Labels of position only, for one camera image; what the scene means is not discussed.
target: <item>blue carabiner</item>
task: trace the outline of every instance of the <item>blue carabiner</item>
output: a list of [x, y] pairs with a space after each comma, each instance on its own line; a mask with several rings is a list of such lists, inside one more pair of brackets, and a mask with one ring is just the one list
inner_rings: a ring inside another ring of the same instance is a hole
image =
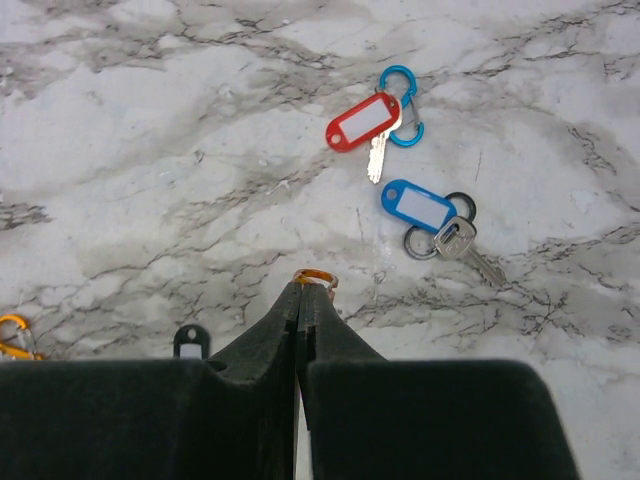
[[418, 93], [418, 83], [416, 82], [416, 77], [413, 75], [413, 72], [404, 65], [391, 65], [384, 72], [382, 72], [382, 75], [380, 75], [379, 85], [381, 89], [386, 90], [387, 77], [392, 73], [401, 73], [402, 75], [407, 77], [407, 80], [409, 80], [409, 89], [402, 96], [402, 108], [407, 108], [411, 97]]
[[413, 109], [413, 122], [416, 126], [416, 135], [410, 140], [401, 140], [396, 135], [396, 132], [391, 132], [391, 135], [389, 135], [389, 140], [391, 140], [393, 143], [395, 143], [399, 147], [405, 147], [405, 148], [411, 147], [412, 145], [415, 145], [416, 143], [418, 143], [422, 139], [422, 136], [424, 135], [424, 123], [420, 121], [418, 108], [416, 107], [413, 101], [414, 95], [418, 93], [418, 83], [416, 82], [416, 77], [415, 75], [413, 75], [413, 72], [409, 70], [407, 67], [405, 67], [404, 65], [391, 65], [384, 72], [382, 72], [382, 75], [380, 75], [379, 85], [381, 89], [383, 90], [386, 89], [387, 77], [392, 73], [400, 73], [405, 77], [407, 77], [407, 80], [409, 80], [409, 88], [407, 89], [405, 94], [402, 96], [401, 103], [402, 103], [403, 109], [406, 108], [407, 105], [409, 105], [409, 103], [411, 103], [411, 108]]

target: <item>red key tag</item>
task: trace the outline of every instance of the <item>red key tag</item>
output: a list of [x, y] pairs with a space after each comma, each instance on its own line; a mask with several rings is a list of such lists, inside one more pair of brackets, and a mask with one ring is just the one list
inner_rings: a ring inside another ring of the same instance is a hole
[[390, 128], [400, 117], [400, 102], [386, 92], [370, 96], [364, 102], [331, 120], [327, 143], [336, 152], [348, 152]]

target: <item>key ring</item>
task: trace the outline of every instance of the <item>key ring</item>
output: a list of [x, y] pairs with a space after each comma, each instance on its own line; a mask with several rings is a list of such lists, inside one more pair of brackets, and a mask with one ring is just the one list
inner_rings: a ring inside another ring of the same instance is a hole
[[469, 214], [467, 215], [465, 220], [467, 222], [473, 223], [473, 221], [476, 219], [477, 209], [476, 209], [476, 202], [473, 201], [473, 198], [471, 198], [471, 196], [467, 195], [464, 192], [453, 192], [444, 198], [446, 198], [447, 200], [453, 200], [454, 198], [458, 198], [462, 200], [464, 203], [466, 203], [467, 208], [469, 209]]
[[33, 338], [31, 330], [29, 329], [29, 324], [27, 323], [26, 319], [24, 319], [20, 315], [0, 316], [0, 326], [5, 322], [13, 322], [18, 326], [18, 330], [22, 336], [22, 341], [25, 344], [25, 349], [13, 347], [0, 340], [1, 353], [14, 358], [44, 360], [44, 356], [36, 351], [36, 342]]
[[[476, 202], [473, 200], [473, 198], [471, 198], [470, 195], [467, 195], [464, 192], [453, 192], [444, 198], [446, 198], [447, 200], [453, 200], [454, 198], [459, 198], [460, 200], [462, 200], [464, 203], [467, 204], [467, 208], [469, 209], [469, 214], [467, 215], [466, 220], [469, 223], [475, 220], [476, 213], [477, 213]], [[431, 240], [433, 240], [434, 235], [430, 234], [425, 230], [422, 230], [420, 227], [416, 227], [415, 225], [411, 226], [405, 232], [404, 238], [403, 238], [403, 246], [404, 246], [405, 252], [407, 252], [407, 255], [409, 255], [411, 258], [415, 260], [421, 260], [421, 261], [429, 260], [435, 257], [436, 255], [438, 255], [438, 250], [436, 249], [435, 243], [433, 243], [433, 241], [432, 241], [433, 245], [429, 249], [427, 249], [425, 252], [421, 253], [421, 252], [418, 252], [415, 248], [413, 248], [413, 246], [411, 245], [411, 238], [418, 231], [424, 232], [426, 235], [430, 237]]]
[[402, 140], [398, 138], [395, 132], [391, 132], [389, 135], [389, 139], [398, 145], [399, 147], [411, 147], [422, 140], [422, 136], [424, 135], [424, 123], [420, 121], [420, 113], [418, 112], [418, 107], [413, 99], [413, 97], [418, 93], [418, 83], [416, 82], [416, 77], [411, 70], [409, 70], [404, 65], [392, 65], [388, 67], [382, 75], [380, 75], [380, 81], [378, 82], [378, 86], [380, 89], [385, 90], [387, 87], [387, 77], [392, 73], [399, 73], [404, 75], [407, 80], [409, 80], [409, 88], [402, 96], [402, 108], [406, 108], [409, 104], [411, 104], [411, 109], [413, 111], [413, 123], [415, 125], [416, 134], [413, 138], [409, 140]]

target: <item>white label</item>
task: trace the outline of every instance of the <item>white label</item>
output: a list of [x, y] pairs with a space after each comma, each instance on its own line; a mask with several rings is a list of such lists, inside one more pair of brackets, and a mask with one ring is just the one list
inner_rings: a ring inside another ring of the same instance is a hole
[[180, 358], [202, 358], [202, 347], [195, 343], [180, 345]]
[[449, 213], [446, 206], [409, 188], [402, 192], [396, 211], [436, 229], [442, 227]]
[[384, 101], [379, 98], [355, 115], [343, 120], [340, 123], [340, 129], [347, 141], [352, 142], [390, 119], [391, 113]]

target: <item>blue key tag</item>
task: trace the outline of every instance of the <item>blue key tag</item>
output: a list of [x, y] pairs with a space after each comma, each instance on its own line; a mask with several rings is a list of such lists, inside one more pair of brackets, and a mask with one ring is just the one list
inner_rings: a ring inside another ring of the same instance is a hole
[[434, 234], [458, 215], [450, 200], [402, 179], [387, 183], [380, 200], [394, 217]]

